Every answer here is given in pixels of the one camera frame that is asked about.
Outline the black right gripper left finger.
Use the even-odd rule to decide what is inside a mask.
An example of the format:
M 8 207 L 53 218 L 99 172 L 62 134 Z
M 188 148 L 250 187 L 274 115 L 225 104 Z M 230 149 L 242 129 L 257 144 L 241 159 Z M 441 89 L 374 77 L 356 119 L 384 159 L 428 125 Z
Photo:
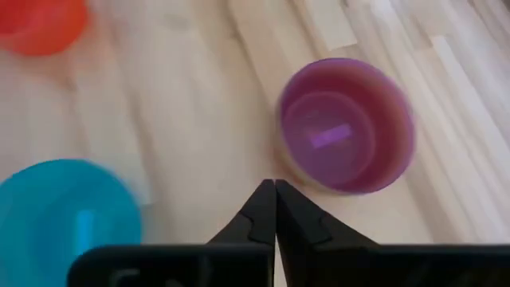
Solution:
M 276 229 L 277 189 L 273 180 L 264 179 L 210 243 L 258 243 L 274 246 Z

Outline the orange plastic bowl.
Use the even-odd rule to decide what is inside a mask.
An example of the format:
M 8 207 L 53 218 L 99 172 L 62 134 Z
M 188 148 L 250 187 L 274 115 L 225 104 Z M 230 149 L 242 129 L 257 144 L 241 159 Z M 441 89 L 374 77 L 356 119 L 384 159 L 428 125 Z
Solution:
M 0 0 L 0 48 L 28 56 L 67 49 L 88 23 L 88 0 Z

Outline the purple plastic bowl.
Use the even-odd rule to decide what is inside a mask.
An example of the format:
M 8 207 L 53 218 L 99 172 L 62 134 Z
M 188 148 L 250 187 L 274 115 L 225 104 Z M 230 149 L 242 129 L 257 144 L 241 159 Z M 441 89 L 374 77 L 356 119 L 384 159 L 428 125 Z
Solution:
M 415 150 L 406 94 L 360 60 L 305 65 L 284 86 L 276 117 L 281 150 L 298 177 L 334 192 L 382 190 L 407 169 Z

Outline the teal plastic bowl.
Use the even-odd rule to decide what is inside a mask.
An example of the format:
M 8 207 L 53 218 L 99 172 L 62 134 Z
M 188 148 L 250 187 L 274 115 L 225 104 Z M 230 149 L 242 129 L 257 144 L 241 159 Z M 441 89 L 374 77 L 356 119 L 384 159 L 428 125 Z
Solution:
M 135 196 L 89 161 L 50 160 L 0 183 L 0 287 L 66 287 L 80 255 L 142 236 Z

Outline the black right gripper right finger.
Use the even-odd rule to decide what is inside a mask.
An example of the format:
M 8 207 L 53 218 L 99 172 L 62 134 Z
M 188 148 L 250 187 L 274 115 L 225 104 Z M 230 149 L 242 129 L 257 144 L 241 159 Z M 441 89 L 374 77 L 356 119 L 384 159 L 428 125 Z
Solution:
M 365 287 L 378 244 L 276 181 L 277 239 L 288 287 Z

